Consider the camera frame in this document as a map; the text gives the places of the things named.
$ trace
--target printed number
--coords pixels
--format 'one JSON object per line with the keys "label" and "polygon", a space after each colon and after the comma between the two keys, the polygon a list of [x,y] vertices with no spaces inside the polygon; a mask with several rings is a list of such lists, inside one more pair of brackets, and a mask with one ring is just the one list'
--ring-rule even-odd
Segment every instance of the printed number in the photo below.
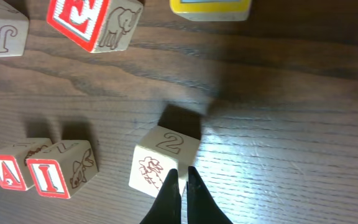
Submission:
{"label": "printed number", "polygon": [[175,154],[179,154],[180,148],[174,147],[174,146],[180,146],[183,144],[183,138],[177,134],[174,133],[166,133],[164,134],[164,137],[169,139],[169,141],[164,141],[161,143],[158,143],[156,147],[159,147],[160,149],[173,152]]}

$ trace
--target wooden block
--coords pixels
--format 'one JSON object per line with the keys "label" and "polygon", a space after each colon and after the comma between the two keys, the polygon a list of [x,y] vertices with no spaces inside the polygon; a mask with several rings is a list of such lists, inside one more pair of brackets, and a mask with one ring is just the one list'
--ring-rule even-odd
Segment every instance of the wooden block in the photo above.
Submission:
{"label": "wooden block", "polygon": [[178,169],[180,193],[186,186],[200,140],[160,126],[136,145],[129,186],[156,197],[170,169]]}
{"label": "wooden block", "polygon": [[9,190],[29,190],[34,183],[26,159],[51,146],[48,138],[26,138],[0,150],[0,186]]}
{"label": "wooden block", "polygon": [[71,198],[97,173],[91,144],[62,140],[27,159],[38,194]]}
{"label": "wooden block", "polygon": [[126,50],[143,5],[136,0],[51,0],[47,22],[91,53]]}
{"label": "wooden block", "polygon": [[28,18],[0,0],[0,57],[23,55],[28,30]]}
{"label": "wooden block", "polygon": [[170,0],[175,14],[191,21],[244,21],[252,0]]}

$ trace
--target alphabet block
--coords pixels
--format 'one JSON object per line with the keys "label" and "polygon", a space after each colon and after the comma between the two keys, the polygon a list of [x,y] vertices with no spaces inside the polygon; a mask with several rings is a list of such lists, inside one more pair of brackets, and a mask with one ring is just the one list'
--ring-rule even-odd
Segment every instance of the alphabet block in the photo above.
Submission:
{"label": "alphabet block", "polygon": [[160,126],[154,127],[135,147],[129,186],[156,197],[170,169],[179,173],[180,193],[186,186],[200,140]]}
{"label": "alphabet block", "polygon": [[38,194],[71,198],[97,173],[91,144],[62,140],[27,159]]}
{"label": "alphabet block", "polygon": [[191,21],[244,21],[252,0],[170,0],[175,14]]}
{"label": "alphabet block", "polygon": [[51,146],[47,138],[27,138],[0,150],[0,186],[9,190],[29,190],[34,183],[26,159]]}
{"label": "alphabet block", "polygon": [[28,29],[26,16],[0,0],[0,57],[23,55]]}
{"label": "alphabet block", "polygon": [[142,14],[136,0],[51,0],[47,22],[91,53],[126,50]]}

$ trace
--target dark wood surface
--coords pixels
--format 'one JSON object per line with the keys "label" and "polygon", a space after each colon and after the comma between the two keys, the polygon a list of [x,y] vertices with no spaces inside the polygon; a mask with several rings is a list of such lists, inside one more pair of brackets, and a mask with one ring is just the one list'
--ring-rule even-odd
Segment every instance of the dark wood surface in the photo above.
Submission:
{"label": "dark wood surface", "polygon": [[0,223],[139,223],[154,199],[128,186],[133,149],[169,107],[178,129],[200,115],[196,167],[234,223],[358,224],[358,1],[206,23],[146,0],[129,49],[107,54],[51,28],[48,1],[7,2],[30,29],[23,57],[0,58],[0,148],[83,136],[100,173],[70,200],[0,188]]}

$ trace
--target red and white block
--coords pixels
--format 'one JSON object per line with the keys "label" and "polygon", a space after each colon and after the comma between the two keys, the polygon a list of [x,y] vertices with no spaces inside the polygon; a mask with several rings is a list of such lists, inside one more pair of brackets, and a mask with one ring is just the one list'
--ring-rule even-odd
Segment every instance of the red and white block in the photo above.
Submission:
{"label": "red and white block", "polygon": [[136,0],[51,0],[47,22],[91,53],[126,50],[143,5]]}
{"label": "red and white block", "polygon": [[29,190],[34,182],[26,159],[51,146],[48,138],[26,138],[0,150],[0,186],[9,190]]}
{"label": "red and white block", "polygon": [[71,198],[97,173],[91,144],[85,140],[62,140],[27,159],[38,194]]}

